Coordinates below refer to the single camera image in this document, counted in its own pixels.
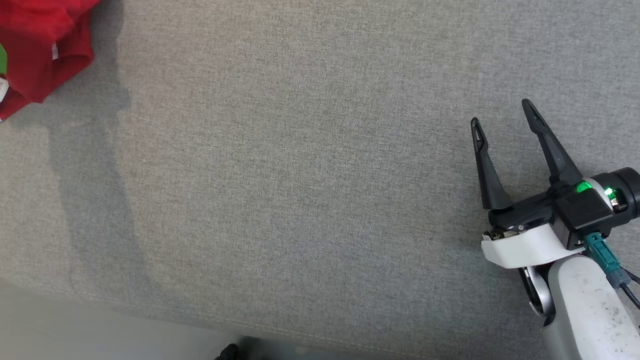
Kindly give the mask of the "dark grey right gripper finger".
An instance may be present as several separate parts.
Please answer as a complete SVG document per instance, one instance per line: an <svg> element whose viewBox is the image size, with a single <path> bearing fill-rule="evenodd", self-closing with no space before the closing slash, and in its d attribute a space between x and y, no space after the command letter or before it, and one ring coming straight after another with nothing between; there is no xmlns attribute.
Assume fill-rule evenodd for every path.
<svg viewBox="0 0 640 360"><path fill-rule="evenodd" d="M521 101L521 104L529 128L537 136L541 145L542 153L550 171L548 178L550 186L558 187L561 183L574 186L580 183L583 179L582 173L533 102L525 98Z"/></svg>
<svg viewBox="0 0 640 360"><path fill-rule="evenodd" d="M505 191L489 154L489 142L478 118L470 121L478 186L482 207L485 210L504 210L512 206L512 199Z"/></svg>

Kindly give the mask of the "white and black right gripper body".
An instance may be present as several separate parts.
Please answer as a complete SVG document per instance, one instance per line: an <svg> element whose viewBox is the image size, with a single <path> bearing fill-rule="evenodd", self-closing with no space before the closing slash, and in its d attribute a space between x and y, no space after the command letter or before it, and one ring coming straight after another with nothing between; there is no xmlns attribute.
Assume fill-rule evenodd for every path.
<svg viewBox="0 0 640 360"><path fill-rule="evenodd" d="M539 193L519 202L498 201L482 194L491 230L482 235L481 250L491 263L505 269L550 264L583 252L583 246L567 249L550 221L553 198Z"/></svg>

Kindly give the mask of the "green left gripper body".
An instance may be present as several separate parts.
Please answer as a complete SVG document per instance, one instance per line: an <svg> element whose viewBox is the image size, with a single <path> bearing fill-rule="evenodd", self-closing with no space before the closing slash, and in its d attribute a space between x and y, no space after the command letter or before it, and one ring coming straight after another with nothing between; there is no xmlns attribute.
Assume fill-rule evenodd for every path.
<svg viewBox="0 0 640 360"><path fill-rule="evenodd" d="M8 71L8 55L2 44L0 44L0 103L2 103L9 91L10 85L6 78Z"/></svg>

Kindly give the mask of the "red and white basketball jersey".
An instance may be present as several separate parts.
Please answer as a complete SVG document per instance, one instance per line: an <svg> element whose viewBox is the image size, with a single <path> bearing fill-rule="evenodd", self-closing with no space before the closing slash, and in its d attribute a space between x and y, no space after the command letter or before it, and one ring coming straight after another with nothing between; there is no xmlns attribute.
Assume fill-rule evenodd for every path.
<svg viewBox="0 0 640 360"><path fill-rule="evenodd" d="M7 94L0 122L43 103L94 60L90 15L101 0L0 0L0 44L7 53Z"/></svg>

